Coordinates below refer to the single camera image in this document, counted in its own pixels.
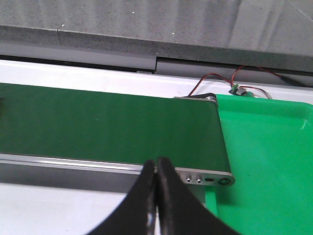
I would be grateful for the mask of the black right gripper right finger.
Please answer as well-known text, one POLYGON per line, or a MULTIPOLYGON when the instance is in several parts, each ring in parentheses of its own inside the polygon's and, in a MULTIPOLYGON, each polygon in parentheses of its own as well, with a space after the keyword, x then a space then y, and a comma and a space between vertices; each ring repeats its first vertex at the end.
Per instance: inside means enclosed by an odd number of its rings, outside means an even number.
POLYGON ((171 161, 157 162, 157 206, 162 235, 237 235, 206 209, 182 182, 171 161))

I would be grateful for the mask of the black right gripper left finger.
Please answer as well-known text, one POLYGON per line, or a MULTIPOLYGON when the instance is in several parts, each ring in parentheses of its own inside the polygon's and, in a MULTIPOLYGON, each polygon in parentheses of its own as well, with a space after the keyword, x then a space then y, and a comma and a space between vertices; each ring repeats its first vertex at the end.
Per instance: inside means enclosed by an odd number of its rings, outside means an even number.
POLYGON ((148 160, 123 201, 89 234, 153 235, 157 213, 155 191, 155 163, 148 160))

